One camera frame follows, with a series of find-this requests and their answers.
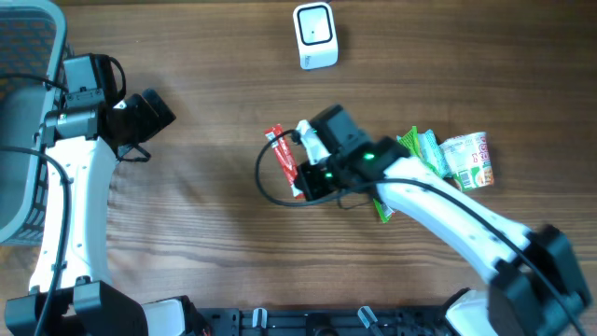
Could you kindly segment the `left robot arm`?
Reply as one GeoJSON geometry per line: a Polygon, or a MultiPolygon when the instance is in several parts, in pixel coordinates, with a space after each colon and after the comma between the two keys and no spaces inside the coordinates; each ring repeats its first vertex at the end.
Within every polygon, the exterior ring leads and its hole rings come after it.
{"type": "Polygon", "coordinates": [[[209,327],[186,296],[141,304],[115,289],[106,253],[108,190],[128,152],[172,123],[153,90],[128,96],[120,63],[105,54],[64,61],[64,105],[44,117],[41,148],[48,166],[42,250],[29,293],[7,301],[14,335],[205,335],[209,327]]]}

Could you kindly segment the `cup noodle container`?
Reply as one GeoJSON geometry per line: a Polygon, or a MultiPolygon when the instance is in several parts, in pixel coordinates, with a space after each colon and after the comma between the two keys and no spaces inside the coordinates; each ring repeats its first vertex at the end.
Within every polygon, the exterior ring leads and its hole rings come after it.
{"type": "Polygon", "coordinates": [[[449,138],[439,147],[460,191],[493,184],[493,168],[485,132],[449,138]]]}

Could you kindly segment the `light blue tissue pack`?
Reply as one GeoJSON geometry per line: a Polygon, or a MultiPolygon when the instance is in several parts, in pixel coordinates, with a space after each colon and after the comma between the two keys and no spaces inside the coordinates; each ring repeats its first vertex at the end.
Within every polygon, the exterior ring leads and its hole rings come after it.
{"type": "Polygon", "coordinates": [[[425,164],[440,178],[451,177],[451,168],[437,143],[435,133],[429,129],[425,133],[418,133],[417,137],[425,164]]]}

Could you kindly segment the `green gummy candy bag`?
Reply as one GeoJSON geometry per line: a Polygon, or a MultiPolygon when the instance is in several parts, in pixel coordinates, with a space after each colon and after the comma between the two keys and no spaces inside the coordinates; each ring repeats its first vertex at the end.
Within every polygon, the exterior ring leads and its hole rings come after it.
{"type": "MultiPolygon", "coordinates": [[[[419,140],[419,133],[416,126],[412,126],[411,129],[403,136],[398,136],[396,141],[404,146],[411,155],[414,155],[420,159],[423,159],[423,152],[421,150],[421,143],[419,140]]],[[[387,204],[381,201],[374,200],[375,208],[378,212],[382,223],[387,223],[393,216],[395,211],[387,204]]]]}

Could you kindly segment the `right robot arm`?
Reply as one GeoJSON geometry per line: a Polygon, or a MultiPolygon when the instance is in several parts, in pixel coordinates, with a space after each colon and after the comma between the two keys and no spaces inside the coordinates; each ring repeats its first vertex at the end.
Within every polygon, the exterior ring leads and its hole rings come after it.
{"type": "Polygon", "coordinates": [[[501,217],[439,178],[391,137],[373,141],[341,106],[298,123],[293,140],[307,153],[297,186],[310,202],[335,191],[365,192],[415,219],[451,246],[486,284],[450,303],[460,335],[558,335],[591,305],[567,237],[501,217]]]}

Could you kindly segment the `grey plastic shopping basket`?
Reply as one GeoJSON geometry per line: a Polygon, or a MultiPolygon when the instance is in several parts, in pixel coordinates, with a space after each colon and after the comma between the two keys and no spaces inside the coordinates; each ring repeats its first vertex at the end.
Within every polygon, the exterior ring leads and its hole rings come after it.
{"type": "MultiPolygon", "coordinates": [[[[1,145],[39,151],[40,127],[65,94],[71,54],[61,9],[51,1],[1,3],[1,145]]],[[[37,156],[1,153],[1,243],[40,245],[47,167],[37,156]]]]}

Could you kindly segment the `red snack bar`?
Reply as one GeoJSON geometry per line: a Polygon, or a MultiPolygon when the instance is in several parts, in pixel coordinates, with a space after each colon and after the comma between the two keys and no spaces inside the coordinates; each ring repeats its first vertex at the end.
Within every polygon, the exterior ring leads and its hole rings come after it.
{"type": "Polygon", "coordinates": [[[274,155],[281,166],[281,169],[285,175],[285,179],[291,188],[293,197],[295,199],[303,199],[303,191],[295,186],[295,179],[298,176],[298,170],[290,146],[283,137],[280,137],[271,143],[271,149],[274,151],[274,155]]]}

